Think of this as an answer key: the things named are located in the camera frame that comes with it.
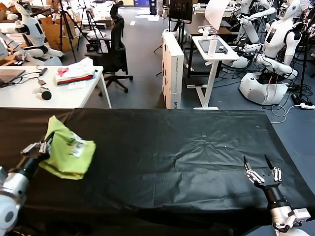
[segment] yellow-green cloth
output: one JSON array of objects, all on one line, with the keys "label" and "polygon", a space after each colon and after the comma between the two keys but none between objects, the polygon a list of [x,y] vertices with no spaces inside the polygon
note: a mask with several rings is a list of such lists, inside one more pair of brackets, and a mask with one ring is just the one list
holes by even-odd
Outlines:
[{"label": "yellow-green cloth", "polygon": [[45,138],[55,132],[51,156],[39,165],[48,172],[68,179],[82,179],[88,170],[96,148],[94,141],[82,140],[55,116],[49,118]]}]

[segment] power strip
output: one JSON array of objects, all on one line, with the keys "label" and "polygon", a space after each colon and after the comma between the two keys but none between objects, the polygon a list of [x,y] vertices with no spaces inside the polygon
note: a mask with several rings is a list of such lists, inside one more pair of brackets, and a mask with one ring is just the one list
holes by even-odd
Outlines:
[{"label": "power strip", "polygon": [[315,105],[311,105],[311,106],[308,106],[308,105],[305,105],[304,102],[301,103],[301,108],[302,109],[309,109],[309,110],[315,110]]}]

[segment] folded clothes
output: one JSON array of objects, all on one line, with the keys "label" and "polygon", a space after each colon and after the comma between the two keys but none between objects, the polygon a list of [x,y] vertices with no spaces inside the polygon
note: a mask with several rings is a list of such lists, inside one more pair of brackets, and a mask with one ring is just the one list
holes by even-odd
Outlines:
[{"label": "folded clothes", "polygon": [[49,118],[46,138],[54,132],[50,158],[39,165],[60,178],[82,179],[93,158],[96,145],[69,130],[55,116]]},{"label": "folded clothes", "polygon": [[93,60],[84,58],[80,62],[71,64],[68,67],[58,68],[57,73],[55,74],[55,80],[57,85],[64,85],[91,79],[94,73]]},{"label": "folded clothes", "polygon": [[73,82],[78,82],[78,81],[82,81],[82,80],[89,80],[91,78],[93,78],[93,75],[87,75],[84,77],[73,78],[73,79],[69,79],[69,80],[62,80],[62,81],[57,82],[57,85],[68,85],[68,84],[73,83]]}]

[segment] black office chair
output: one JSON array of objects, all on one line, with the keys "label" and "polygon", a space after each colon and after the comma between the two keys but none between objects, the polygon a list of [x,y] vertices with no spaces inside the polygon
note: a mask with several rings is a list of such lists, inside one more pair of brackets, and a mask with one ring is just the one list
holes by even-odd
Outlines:
[{"label": "black office chair", "polygon": [[[94,61],[94,65],[101,65],[104,67],[103,74],[110,73],[112,74],[109,77],[104,78],[107,82],[106,87],[109,87],[112,82],[115,82],[119,86],[121,86],[125,92],[128,92],[128,88],[124,86],[119,80],[120,79],[130,79],[133,80],[133,76],[120,76],[115,75],[116,72],[122,70],[123,72],[128,74],[127,67],[127,57],[126,57],[126,48],[125,45],[121,41],[122,29],[124,27],[124,21],[121,18],[114,18],[114,27],[112,28],[111,39],[106,38],[98,38],[97,43],[91,44],[87,46],[88,51],[85,56],[90,57]],[[104,41],[108,52],[99,52],[100,50],[100,42]]]}]

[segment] gray carpet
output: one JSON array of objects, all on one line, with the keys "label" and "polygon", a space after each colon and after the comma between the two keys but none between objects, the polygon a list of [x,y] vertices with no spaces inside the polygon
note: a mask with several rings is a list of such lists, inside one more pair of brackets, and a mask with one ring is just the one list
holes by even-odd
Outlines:
[{"label": "gray carpet", "polygon": [[[129,93],[117,85],[112,84],[109,88],[109,96],[114,109],[118,108],[165,108],[161,96],[162,76],[155,76],[161,71],[162,53],[159,49],[155,54],[153,50],[161,44],[161,33],[168,27],[168,21],[151,22],[147,19],[135,18],[138,8],[126,7],[122,15],[125,18],[125,31],[123,42],[126,45],[127,61],[129,74],[134,76],[134,80],[123,80],[122,83],[129,89]],[[136,21],[135,26],[130,26],[131,21]],[[81,42],[80,50],[76,53],[77,58],[83,58],[85,52],[85,42]],[[64,64],[73,63],[71,53],[63,58]],[[194,54],[193,66],[198,68],[203,64],[203,60]],[[305,83],[310,85],[315,91],[315,79],[309,77],[314,72],[314,65],[308,63],[306,68]],[[230,84],[240,79],[221,80],[218,78],[215,86]],[[227,110],[262,110],[261,106],[247,101],[238,90],[239,83],[214,88],[209,106],[218,106],[220,109]],[[91,95],[87,107],[90,108],[107,108],[106,102],[98,95],[96,89]],[[293,103],[289,98],[285,107],[288,109]],[[200,106],[197,93],[193,89],[186,89],[183,83],[182,91],[182,108],[191,109]],[[280,121],[271,111],[265,110],[270,121]],[[315,192],[315,111],[300,110],[293,108],[287,116],[284,123],[274,124],[274,128],[282,140],[284,146],[300,170],[309,187]],[[308,234],[315,236],[315,222],[308,222],[303,225],[302,229]],[[251,233],[251,235],[271,235],[271,227],[261,227]]]}]

